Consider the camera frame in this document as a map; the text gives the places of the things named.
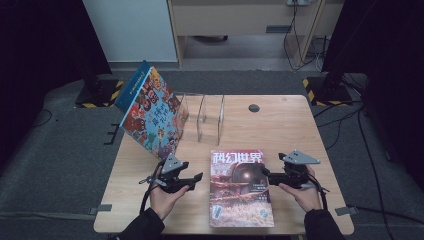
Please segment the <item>black yellow-striped stand base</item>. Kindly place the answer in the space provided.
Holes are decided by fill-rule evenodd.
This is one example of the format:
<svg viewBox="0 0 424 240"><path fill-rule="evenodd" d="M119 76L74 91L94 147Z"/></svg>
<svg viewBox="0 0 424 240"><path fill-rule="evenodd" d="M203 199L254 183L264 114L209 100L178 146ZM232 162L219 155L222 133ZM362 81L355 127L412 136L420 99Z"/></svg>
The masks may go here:
<svg viewBox="0 0 424 240"><path fill-rule="evenodd" d="M350 105L352 98L345 86L327 77L310 76L302 80L313 106Z"/></svg>
<svg viewBox="0 0 424 240"><path fill-rule="evenodd" d="M111 107L117 99L123 81L118 79L84 80L84 86L75 100L77 108Z"/></svg>

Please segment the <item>white panel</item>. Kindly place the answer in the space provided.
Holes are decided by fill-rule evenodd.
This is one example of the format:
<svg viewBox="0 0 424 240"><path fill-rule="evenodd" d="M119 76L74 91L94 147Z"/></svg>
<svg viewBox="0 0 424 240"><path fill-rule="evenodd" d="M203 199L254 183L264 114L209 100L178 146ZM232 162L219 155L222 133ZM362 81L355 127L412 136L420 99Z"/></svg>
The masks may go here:
<svg viewBox="0 0 424 240"><path fill-rule="evenodd" d="M83 0L109 62L176 62L167 0Z"/></svg>

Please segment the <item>person's left hand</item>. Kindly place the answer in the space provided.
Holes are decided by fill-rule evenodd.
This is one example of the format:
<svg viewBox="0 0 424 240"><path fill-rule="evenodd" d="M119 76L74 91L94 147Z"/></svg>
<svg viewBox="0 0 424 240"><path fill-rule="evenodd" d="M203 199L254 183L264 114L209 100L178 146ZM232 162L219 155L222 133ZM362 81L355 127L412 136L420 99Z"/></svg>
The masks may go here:
<svg viewBox="0 0 424 240"><path fill-rule="evenodd" d="M188 186L184 186L175 193L167 193L160 187L156 187L150 193L150 207L161 220L164 220L170 214L176 202L185 195L188 189Z"/></svg>

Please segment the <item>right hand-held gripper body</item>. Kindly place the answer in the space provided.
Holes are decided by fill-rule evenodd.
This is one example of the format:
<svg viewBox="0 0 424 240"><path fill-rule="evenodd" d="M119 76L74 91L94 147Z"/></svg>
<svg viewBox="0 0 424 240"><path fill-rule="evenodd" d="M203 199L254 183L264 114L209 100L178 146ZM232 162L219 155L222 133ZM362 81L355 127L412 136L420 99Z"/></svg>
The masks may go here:
<svg viewBox="0 0 424 240"><path fill-rule="evenodd" d="M284 156L283 162L284 171L288 175L287 185L295 189L300 189L303 184L309 181L307 166L321 163L320 160L298 150L293 150L291 153Z"/></svg>

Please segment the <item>dark round object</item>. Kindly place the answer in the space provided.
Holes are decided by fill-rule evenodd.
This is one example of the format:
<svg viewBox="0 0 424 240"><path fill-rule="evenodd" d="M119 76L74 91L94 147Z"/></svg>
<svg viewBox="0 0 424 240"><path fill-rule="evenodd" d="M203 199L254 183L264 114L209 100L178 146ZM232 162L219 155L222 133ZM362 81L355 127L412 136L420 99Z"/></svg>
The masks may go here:
<svg viewBox="0 0 424 240"><path fill-rule="evenodd" d="M194 36L195 40L206 43L218 43L228 40L228 35L225 36Z"/></svg>

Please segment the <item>red science magazine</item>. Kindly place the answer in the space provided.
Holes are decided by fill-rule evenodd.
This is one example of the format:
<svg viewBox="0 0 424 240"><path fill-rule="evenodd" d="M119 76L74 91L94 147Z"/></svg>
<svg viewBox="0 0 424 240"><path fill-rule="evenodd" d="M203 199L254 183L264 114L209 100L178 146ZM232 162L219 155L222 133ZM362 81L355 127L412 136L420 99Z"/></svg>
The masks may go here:
<svg viewBox="0 0 424 240"><path fill-rule="evenodd" d="M261 150L212 150L210 220L213 228L273 227Z"/></svg>

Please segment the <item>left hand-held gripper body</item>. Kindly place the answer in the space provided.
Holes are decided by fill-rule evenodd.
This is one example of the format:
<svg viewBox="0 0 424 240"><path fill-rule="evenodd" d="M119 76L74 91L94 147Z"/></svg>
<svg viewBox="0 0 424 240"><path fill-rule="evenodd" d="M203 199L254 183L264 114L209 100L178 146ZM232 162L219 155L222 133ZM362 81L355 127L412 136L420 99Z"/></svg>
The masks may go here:
<svg viewBox="0 0 424 240"><path fill-rule="evenodd" d="M148 192L154 189L153 184L156 183L163 191L167 193L175 193L184 187L182 180L179 178L181 171L178 170L182 161L169 154L165 160L158 163L151 177L148 177Z"/></svg>

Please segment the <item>black curtain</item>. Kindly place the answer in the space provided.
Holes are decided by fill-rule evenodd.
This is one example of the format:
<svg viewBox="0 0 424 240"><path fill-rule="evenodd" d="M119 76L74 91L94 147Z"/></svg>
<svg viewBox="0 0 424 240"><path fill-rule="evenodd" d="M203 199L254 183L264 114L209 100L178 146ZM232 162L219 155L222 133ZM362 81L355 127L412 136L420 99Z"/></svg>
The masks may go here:
<svg viewBox="0 0 424 240"><path fill-rule="evenodd" d="M83 0L0 0L0 170L46 94L111 72Z"/></svg>
<svg viewBox="0 0 424 240"><path fill-rule="evenodd" d="M367 76L380 139L424 192L424 0L345 0L323 69Z"/></svg>

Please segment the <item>person's right hand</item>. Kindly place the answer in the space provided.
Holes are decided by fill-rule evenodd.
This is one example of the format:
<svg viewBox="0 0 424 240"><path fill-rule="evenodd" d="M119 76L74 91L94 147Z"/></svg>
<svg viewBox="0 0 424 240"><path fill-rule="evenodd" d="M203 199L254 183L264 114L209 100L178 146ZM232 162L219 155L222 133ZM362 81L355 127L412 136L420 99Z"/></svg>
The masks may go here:
<svg viewBox="0 0 424 240"><path fill-rule="evenodd" d="M279 187L286 193L293 196L295 201L305 213L308 213L312 210L322 209L319 193L315 187L295 189L284 183L280 183Z"/></svg>

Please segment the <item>clear acrylic book rack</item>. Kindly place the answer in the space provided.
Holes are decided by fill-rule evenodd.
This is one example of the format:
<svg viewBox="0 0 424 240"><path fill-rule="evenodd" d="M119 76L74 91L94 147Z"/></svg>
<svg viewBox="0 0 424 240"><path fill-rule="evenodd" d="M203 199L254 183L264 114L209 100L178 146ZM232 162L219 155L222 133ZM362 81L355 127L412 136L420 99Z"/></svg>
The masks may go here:
<svg viewBox="0 0 424 240"><path fill-rule="evenodd" d="M218 146L223 132L224 95L178 92L184 111L182 140Z"/></svg>

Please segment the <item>colourful animals picture book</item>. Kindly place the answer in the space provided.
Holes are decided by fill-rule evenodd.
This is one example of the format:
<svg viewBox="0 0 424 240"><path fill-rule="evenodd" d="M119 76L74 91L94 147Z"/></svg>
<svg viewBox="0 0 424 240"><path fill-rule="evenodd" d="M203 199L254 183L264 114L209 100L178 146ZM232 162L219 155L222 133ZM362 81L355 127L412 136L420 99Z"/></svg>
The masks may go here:
<svg viewBox="0 0 424 240"><path fill-rule="evenodd" d="M181 133L178 112L181 102L155 67L124 114L120 127L155 157L164 160L174 153Z"/></svg>

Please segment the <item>light wooden desk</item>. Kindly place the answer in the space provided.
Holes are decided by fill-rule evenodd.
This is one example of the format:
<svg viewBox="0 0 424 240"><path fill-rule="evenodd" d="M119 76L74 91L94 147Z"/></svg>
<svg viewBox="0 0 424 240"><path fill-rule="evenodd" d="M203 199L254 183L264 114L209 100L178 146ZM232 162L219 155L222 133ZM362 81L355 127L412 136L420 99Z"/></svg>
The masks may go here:
<svg viewBox="0 0 424 240"><path fill-rule="evenodd" d="M167 2L179 62L189 36L285 33L289 56L302 66L312 40L333 34L345 0L311 0L309 6L288 6L287 0Z"/></svg>

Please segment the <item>blue monster picture book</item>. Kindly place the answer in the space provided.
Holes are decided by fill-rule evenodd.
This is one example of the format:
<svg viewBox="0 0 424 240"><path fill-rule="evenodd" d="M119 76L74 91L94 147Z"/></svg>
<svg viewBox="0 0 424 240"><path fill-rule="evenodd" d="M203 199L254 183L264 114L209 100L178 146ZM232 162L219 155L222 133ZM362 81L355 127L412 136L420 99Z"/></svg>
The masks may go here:
<svg viewBox="0 0 424 240"><path fill-rule="evenodd" d="M143 60L139 68L130 78L129 82L127 83L126 87L123 89L122 93L116 99L115 106L122 113L126 113L127 110L129 109L130 105L132 104L132 101L135 99L135 97L139 93L141 86L145 82L150 72L150 69L151 69L150 63L147 62L146 60Z"/></svg>

